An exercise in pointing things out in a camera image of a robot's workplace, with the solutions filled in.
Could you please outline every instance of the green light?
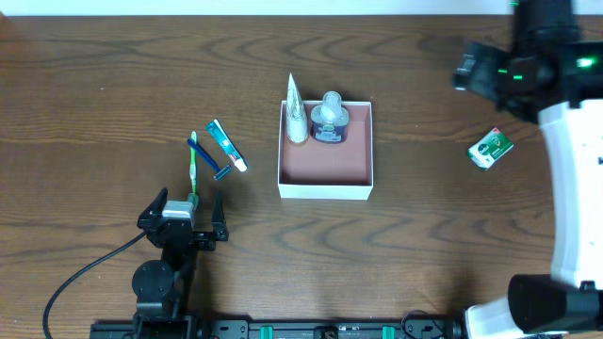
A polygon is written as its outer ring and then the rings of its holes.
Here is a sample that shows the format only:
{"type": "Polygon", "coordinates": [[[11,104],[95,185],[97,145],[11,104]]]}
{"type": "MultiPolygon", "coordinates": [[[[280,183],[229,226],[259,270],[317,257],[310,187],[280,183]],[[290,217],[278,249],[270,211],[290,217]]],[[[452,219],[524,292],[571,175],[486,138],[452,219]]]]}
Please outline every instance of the green light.
{"type": "Polygon", "coordinates": [[[595,59],[592,57],[581,57],[578,59],[578,67],[589,68],[595,65],[595,59]]]}

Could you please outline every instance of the soap box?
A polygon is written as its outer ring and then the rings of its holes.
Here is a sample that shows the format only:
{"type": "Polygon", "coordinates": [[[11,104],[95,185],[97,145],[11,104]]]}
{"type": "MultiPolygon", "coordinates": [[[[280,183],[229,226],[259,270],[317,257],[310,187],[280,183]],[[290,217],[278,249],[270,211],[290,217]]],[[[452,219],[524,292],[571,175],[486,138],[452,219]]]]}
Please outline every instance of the soap box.
{"type": "Polygon", "coordinates": [[[513,148],[513,143],[496,127],[467,150],[467,155],[482,170],[488,170],[513,148]]]}
{"type": "MultiPolygon", "coordinates": [[[[321,103],[303,102],[308,121],[312,108],[321,103]]],[[[325,144],[308,137],[298,145],[286,136],[286,101],[281,102],[277,178],[281,198],[368,199],[373,189],[371,104],[341,104],[350,112],[346,141],[325,144]]]]}

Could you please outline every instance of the white wall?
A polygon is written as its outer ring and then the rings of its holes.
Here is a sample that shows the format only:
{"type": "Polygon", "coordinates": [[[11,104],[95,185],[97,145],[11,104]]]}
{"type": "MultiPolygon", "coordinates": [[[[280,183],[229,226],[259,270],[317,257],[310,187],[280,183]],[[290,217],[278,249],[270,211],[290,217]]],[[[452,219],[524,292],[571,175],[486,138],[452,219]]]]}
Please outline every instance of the white wall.
{"type": "MultiPolygon", "coordinates": [[[[603,0],[574,0],[603,14],[603,0]]],[[[508,14],[507,0],[2,0],[5,15],[508,14]]]]}

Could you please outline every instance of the wooden table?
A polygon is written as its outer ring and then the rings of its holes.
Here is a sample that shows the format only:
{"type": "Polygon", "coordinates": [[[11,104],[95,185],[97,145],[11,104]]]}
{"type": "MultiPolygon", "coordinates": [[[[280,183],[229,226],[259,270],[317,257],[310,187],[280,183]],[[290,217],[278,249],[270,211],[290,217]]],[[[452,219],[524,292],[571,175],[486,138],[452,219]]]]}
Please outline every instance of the wooden table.
{"type": "MultiPolygon", "coordinates": [[[[601,38],[602,19],[582,23],[601,38]]],[[[137,235],[162,186],[186,198],[185,138],[215,118],[250,170],[217,184],[203,166],[198,226],[219,187],[231,240],[202,255],[195,308],[254,319],[445,313],[505,294],[515,273],[548,272],[554,217],[538,128],[450,84],[465,43],[506,47],[509,34],[503,17],[5,19],[0,337],[42,337],[59,285],[137,235]],[[304,99],[336,90],[373,103],[367,202],[280,199],[289,73],[304,99]],[[515,149],[482,172],[465,151],[493,126],[515,149]]],[[[53,308],[54,336],[130,318],[132,274],[159,254],[143,240],[78,279],[53,308]]]]}

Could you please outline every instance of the open box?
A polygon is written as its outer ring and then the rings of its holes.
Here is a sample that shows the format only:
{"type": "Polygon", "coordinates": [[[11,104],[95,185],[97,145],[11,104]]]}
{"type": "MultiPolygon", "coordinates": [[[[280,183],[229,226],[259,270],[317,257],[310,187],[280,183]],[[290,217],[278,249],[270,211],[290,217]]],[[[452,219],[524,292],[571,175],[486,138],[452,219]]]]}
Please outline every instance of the open box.
{"type": "MultiPolygon", "coordinates": [[[[304,101],[308,123],[314,106],[304,101]]],[[[348,135],[339,144],[312,137],[302,145],[286,136],[286,101],[281,103],[278,187],[281,198],[367,200],[373,189],[372,109],[366,102],[343,102],[350,112],[348,135]]]]}

